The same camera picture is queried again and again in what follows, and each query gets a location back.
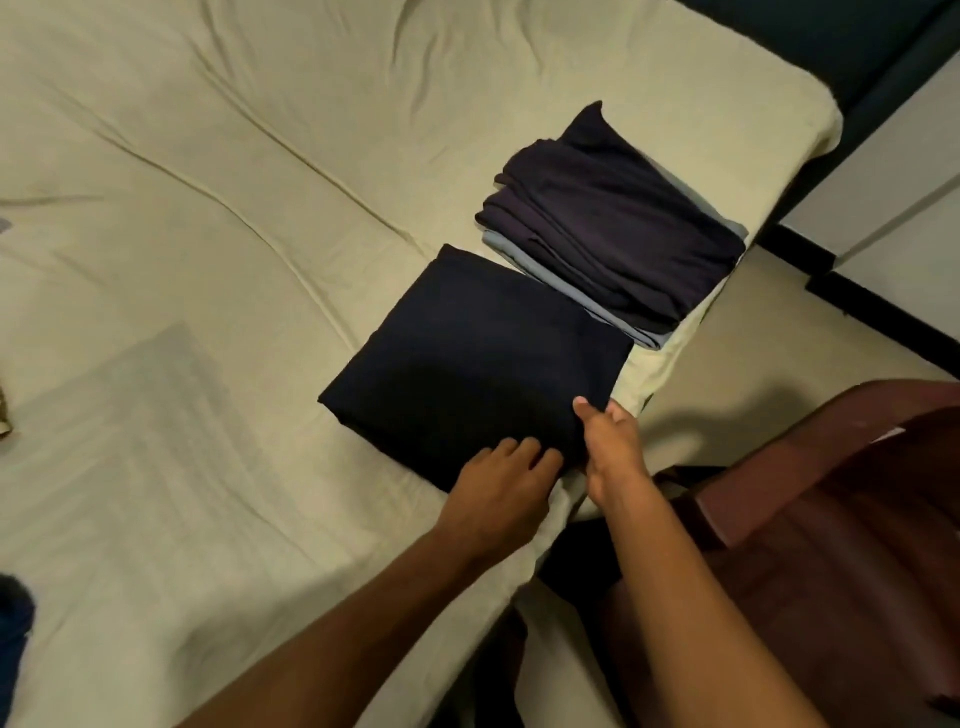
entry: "forearm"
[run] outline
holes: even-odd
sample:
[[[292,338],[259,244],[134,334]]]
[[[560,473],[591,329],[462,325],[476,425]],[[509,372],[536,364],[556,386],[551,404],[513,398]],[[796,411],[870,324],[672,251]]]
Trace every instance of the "forearm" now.
[[[825,725],[646,477],[605,510],[651,669],[678,728]]]
[[[212,698],[181,728],[339,728],[479,575],[434,532]]]

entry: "brown leather chair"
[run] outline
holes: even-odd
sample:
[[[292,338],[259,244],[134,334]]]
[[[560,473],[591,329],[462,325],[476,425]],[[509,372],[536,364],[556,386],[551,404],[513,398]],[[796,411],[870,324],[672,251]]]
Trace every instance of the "brown leather chair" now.
[[[960,384],[856,386],[674,503],[831,726],[960,705]],[[577,607],[628,724],[668,725],[623,581]]]

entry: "navy fabric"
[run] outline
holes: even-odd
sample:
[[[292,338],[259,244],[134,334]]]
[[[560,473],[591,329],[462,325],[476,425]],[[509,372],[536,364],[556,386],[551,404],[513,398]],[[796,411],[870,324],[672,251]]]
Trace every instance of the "navy fabric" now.
[[[536,437],[567,468],[583,465],[571,402],[606,405],[632,345],[563,294],[444,246],[320,403],[449,491],[505,437]]]
[[[504,186],[477,221],[633,328],[672,331],[745,250],[607,124],[600,102],[494,181]]]
[[[12,576],[0,574],[0,726],[7,723],[20,658],[34,626],[34,601]]]

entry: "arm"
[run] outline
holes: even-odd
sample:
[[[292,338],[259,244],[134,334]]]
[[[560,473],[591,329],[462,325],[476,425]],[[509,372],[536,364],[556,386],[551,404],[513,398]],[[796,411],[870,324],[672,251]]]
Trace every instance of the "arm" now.
[[[430,623],[529,543],[563,463],[527,438],[470,460],[437,524],[373,581],[215,695],[180,728],[353,725]]]
[[[668,715],[678,728],[823,719],[710,573],[643,464],[636,420],[611,400],[577,398],[590,460],[588,492],[607,518],[620,569]]]

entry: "cream bed sheet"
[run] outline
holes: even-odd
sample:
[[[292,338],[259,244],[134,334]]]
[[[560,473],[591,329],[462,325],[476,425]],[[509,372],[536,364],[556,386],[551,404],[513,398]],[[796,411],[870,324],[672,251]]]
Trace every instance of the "cream bed sheet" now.
[[[442,494],[317,394],[507,157],[603,99],[755,231],[839,114],[672,0],[4,0],[0,569],[38,620],[14,726],[166,726],[382,568]],[[634,410],[661,352],[634,349]],[[364,715],[422,724],[582,494]]]

